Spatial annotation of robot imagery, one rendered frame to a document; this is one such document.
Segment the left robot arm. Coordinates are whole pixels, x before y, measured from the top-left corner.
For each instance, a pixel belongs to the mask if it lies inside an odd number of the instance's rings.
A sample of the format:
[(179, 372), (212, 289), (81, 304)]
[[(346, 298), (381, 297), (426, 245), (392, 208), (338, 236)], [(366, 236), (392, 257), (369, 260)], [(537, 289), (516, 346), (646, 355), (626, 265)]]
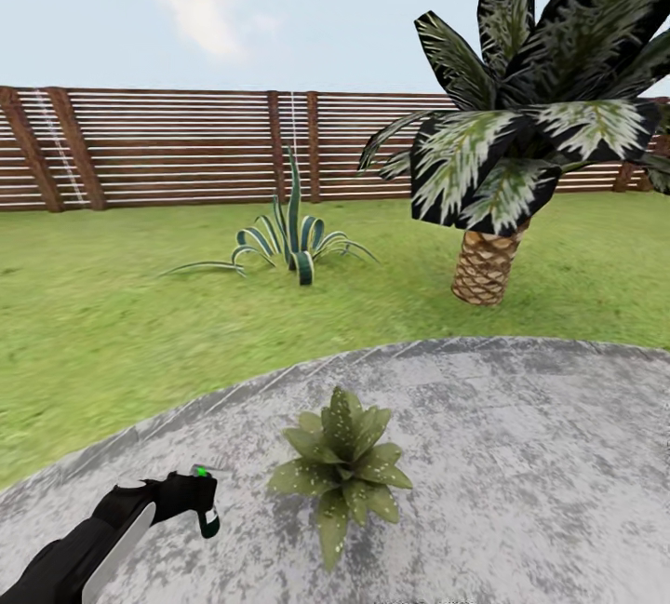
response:
[(223, 471), (227, 458), (189, 449), (167, 481), (128, 480), (108, 492), (62, 540), (46, 545), (2, 596), (0, 604), (90, 604), (148, 531), (187, 510), (211, 510), (217, 478), (199, 469)]

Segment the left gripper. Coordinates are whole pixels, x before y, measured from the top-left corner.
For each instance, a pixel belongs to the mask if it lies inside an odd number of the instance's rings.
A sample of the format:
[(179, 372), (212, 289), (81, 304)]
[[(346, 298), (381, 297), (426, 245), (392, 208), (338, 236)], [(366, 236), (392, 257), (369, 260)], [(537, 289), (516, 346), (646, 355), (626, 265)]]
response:
[(176, 486), (178, 501), (171, 516), (175, 517), (187, 510), (206, 513), (211, 510), (217, 487), (217, 478), (199, 474), (195, 476), (181, 476), (177, 470), (168, 473), (167, 481)]

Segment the insectifuge atomizer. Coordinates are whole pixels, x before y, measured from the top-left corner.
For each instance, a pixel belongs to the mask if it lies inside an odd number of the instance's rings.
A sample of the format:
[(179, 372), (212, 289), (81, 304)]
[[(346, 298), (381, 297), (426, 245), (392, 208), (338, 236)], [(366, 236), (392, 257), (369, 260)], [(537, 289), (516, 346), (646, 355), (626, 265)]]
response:
[(218, 506), (216, 505), (217, 498), (213, 498), (213, 505), (211, 506), (211, 510), (207, 511), (206, 513), (197, 513), (197, 518), (199, 519), (199, 527), (201, 535), (205, 535), (205, 537), (209, 536), (214, 536), (214, 533), (218, 531), (218, 528), (220, 526), (220, 515), (218, 514)]

